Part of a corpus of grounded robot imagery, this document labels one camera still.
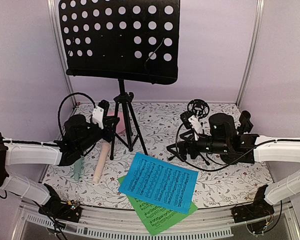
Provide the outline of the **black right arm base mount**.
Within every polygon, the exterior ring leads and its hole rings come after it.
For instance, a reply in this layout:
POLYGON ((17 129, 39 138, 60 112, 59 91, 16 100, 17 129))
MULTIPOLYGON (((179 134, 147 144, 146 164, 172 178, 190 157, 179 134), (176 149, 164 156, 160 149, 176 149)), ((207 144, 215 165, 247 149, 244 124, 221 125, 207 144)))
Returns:
POLYGON ((265 201, 265 192, 268 185, 259 187, 252 203, 238 203, 232 207, 231 215, 235 223, 246 222, 273 215, 274 207, 265 201))

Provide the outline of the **pink toy microphone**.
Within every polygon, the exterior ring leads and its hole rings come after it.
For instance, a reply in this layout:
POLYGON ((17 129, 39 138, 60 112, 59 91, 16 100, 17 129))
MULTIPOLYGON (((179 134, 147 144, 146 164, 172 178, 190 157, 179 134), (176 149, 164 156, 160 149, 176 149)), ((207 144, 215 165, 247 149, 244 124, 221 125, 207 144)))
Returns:
POLYGON ((101 175, 103 173, 103 169, 105 166, 105 162, 108 156, 108 153, 111 149, 111 145, 108 142, 104 142, 101 145, 101 151, 99 154, 99 158, 97 161, 97 165, 95 167, 94 175, 93 175, 93 182, 98 183, 100 181, 101 175))

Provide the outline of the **green sheet music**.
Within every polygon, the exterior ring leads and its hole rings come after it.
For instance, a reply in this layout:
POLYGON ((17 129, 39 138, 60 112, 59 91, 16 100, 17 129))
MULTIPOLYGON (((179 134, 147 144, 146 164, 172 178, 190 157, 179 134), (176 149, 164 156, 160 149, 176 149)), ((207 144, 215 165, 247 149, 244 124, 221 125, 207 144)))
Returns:
POLYGON ((184 214, 130 196, 127 196, 127 199, 151 236, 168 230, 198 210, 193 202, 188 214, 184 214))

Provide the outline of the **black tripod shock-mount stand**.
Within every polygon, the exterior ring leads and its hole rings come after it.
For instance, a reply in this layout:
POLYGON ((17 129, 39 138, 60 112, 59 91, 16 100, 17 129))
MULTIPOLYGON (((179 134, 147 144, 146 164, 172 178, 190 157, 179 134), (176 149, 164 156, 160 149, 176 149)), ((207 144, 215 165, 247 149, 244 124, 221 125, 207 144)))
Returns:
MULTIPOLYGON (((192 114, 194 114, 200 122, 201 119, 208 116, 208 114, 210 113, 210 107, 202 99, 193 99, 187 104, 186 111, 189 111, 192 114)), ((173 145, 174 144, 179 144, 182 141, 181 138, 179 137, 179 134, 181 134, 183 132, 186 132, 187 130, 189 130, 189 129, 186 129, 185 125, 183 124, 183 122, 181 120, 181 125, 177 129, 177 133, 176 133, 176 136, 175 136, 175 143, 173 143, 173 145)), ((204 130, 203 130, 203 136, 201 136, 201 138, 204 138, 204 137, 206 137, 206 135, 205 135, 204 130)), ((202 154, 200 154, 199 157, 204 161, 204 163, 207 166, 210 165, 209 161, 202 154)))

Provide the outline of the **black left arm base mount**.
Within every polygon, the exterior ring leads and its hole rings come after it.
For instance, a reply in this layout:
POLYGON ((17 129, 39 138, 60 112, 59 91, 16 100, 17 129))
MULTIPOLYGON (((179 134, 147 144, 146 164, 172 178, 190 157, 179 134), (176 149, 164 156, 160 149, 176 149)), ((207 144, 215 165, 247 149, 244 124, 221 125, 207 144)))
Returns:
POLYGON ((61 200, 60 196, 50 185, 46 183, 43 185, 48 190, 49 199, 47 203, 40 205, 38 212, 52 219, 78 223, 83 210, 80 207, 80 202, 75 200, 61 200))

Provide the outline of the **blue sheet music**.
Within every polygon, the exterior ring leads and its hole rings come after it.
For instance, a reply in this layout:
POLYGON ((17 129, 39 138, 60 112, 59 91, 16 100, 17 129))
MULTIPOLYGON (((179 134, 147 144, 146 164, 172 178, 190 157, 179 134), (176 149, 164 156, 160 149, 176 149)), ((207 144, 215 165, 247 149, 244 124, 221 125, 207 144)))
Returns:
POLYGON ((136 153, 118 191, 168 210, 188 214, 198 172, 136 153))

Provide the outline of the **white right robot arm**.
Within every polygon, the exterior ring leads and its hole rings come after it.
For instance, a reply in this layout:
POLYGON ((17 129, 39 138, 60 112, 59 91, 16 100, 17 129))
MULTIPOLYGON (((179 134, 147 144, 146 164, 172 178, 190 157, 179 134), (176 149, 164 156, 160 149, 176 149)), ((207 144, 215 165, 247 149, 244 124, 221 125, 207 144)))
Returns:
MULTIPOLYGON (((167 151, 182 162, 187 157, 195 159, 206 154, 217 154, 224 162, 223 169, 237 163, 292 162, 300 163, 300 138, 268 137, 251 133, 253 124, 250 113, 243 111, 239 117, 240 125, 235 126, 234 118, 225 113, 209 117, 210 134, 206 135, 196 115, 186 111, 181 114, 183 126, 187 131, 177 134, 174 144, 167 151)), ((259 218, 273 206, 293 195, 300 193, 300 170, 281 181, 264 185, 257 190, 254 203, 248 213, 259 218)))

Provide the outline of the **teal toy microphone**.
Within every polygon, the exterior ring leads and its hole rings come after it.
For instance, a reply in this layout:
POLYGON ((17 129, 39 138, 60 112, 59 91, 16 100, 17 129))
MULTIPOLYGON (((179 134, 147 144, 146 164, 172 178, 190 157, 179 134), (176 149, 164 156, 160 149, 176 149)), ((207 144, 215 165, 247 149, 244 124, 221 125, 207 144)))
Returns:
POLYGON ((80 180, 83 161, 84 161, 84 158, 81 157, 73 165, 73 178, 76 182, 78 182, 80 180))

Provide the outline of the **black music stand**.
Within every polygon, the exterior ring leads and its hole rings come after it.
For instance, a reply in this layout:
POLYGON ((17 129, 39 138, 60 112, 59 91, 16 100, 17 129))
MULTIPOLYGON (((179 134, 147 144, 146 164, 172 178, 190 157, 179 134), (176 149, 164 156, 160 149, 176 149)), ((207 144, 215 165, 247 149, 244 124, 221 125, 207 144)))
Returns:
POLYGON ((61 0, 58 15, 69 76, 116 79, 132 151, 143 137, 125 81, 171 85, 178 79, 178 0, 61 0))

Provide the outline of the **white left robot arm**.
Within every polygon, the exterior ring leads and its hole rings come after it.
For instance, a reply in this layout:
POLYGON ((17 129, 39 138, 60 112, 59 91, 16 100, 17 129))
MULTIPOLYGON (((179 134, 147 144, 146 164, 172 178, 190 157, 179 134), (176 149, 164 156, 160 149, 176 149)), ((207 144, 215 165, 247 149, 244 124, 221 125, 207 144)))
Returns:
POLYGON ((60 217, 66 204, 50 185, 9 172, 8 167, 20 164, 71 166, 85 157, 98 141, 113 140, 119 121, 117 116, 105 116, 100 120, 93 117, 87 122, 84 115, 76 114, 65 122, 62 139, 54 142, 5 139, 0 133, 0 190, 30 199, 53 217, 60 217))

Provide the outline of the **black round-base microphone stand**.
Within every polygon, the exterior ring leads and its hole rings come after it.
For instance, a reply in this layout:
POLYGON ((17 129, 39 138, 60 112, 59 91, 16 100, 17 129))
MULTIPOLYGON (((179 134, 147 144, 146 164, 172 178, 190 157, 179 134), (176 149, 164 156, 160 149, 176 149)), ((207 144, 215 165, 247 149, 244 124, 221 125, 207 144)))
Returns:
POLYGON ((253 150, 258 134, 251 133, 253 124, 251 114, 244 110, 239 116, 240 125, 236 128, 233 117, 229 115, 225 127, 226 153, 220 154, 221 160, 228 165, 237 163, 253 164, 253 150))

